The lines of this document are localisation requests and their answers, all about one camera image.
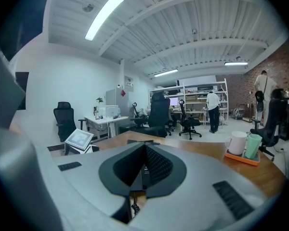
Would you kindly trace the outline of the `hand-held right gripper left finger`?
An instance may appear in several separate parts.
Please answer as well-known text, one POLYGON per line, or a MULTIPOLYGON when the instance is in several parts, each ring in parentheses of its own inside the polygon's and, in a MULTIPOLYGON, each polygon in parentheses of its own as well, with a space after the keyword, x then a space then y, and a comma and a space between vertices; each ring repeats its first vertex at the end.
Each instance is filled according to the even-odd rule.
POLYGON ((60 217, 64 231, 135 231, 113 216, 129 200, 112 194, 100 181, 99 167, 108 158, 132 144, 101 150, 91 154, 52 157, 48 149, 39 147, 39 168, 60 217))

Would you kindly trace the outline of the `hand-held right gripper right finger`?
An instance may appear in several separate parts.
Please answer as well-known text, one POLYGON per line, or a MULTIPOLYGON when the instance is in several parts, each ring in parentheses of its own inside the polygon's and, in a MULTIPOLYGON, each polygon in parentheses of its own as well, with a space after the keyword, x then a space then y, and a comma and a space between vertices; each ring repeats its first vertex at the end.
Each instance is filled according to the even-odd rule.
POLYGON ((263 217, 268 199, 258 187, 219 160, 182 149, 159 145, 182 159, 187 174, 170 195, 147 199, 129 223, 139 231, 246 231, 263 217), (214 184, 227 181, 253 211, 236 220, 214 184))

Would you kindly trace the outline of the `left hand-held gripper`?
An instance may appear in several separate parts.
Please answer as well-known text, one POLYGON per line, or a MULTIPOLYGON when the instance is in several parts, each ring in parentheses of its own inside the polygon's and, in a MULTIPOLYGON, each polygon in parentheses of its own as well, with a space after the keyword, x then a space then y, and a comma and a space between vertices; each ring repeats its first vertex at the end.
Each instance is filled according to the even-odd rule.
POLYGON ((92 143, 93 134, 75 129, 74 132, 65 140, 65 155, 70 152, 73 154, 89 154, 99 151, 99 147, 92 143))

